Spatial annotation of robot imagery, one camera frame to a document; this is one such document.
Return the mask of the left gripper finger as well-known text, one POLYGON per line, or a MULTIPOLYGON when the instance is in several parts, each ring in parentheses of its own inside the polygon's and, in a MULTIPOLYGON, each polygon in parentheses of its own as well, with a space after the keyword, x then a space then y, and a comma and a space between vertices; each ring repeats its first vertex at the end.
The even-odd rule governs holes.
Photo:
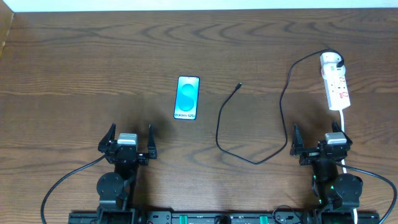
POLYGON ((98 144, 98 150, 100 152, 107 152, 111 148, 111 145, 114 142, 115 133, 116 125, 113 123, 108 132, 104 135, 104 137, 98 144))
POLYGON ((149 159, 157 159, 157 148, 155 145, 154 135, 153 135, 153 130, 152 130, 151 124, 149 125, 147 149, 148 149, 148 158, 149 159))

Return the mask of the blue-screen Galaxy smartphone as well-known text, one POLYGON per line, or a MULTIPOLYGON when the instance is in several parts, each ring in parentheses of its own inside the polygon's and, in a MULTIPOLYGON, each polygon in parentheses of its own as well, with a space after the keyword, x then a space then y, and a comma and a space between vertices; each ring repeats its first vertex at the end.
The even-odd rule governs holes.
POLYGON ((180 76, 175 97, 174 118, 195 120, 197 118, 199 77, 180 76))

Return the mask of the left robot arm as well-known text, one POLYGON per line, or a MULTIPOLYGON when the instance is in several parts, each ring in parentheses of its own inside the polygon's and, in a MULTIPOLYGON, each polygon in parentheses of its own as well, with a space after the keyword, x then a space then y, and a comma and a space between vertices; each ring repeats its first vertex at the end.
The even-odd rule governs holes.
POLYGON ((137 135, 121 133, 115 138, 116 125, 98 144, 98 150, 114 170, 102 175, 96 185, 99 195, 98 223, 147 223, 147 215, 132 205, 137 173, 140 166, 147 166, 157 158, 157 149, 149 126, 147 152, 137 151, 137 135))

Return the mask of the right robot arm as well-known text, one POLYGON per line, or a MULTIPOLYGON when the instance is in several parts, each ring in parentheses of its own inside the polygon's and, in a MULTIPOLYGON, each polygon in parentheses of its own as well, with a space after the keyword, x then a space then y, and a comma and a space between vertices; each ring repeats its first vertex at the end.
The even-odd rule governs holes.
POLYGON ((335 213, 340 220, 344 220, 345 214, 353 213, 359 207, 363 190, 362 179, 338 172, 338 166, 348 155, 352 143, 338 123, 333 122, 332 132, 326 133, 316 147, 305 147, 298 126, 294 126, 290 155, 299 156, 301 166, 312 166, 312 187, 320 200, 319 207, 307 215, 308 220, 326 223, 323 220, 326 213, 335 213))

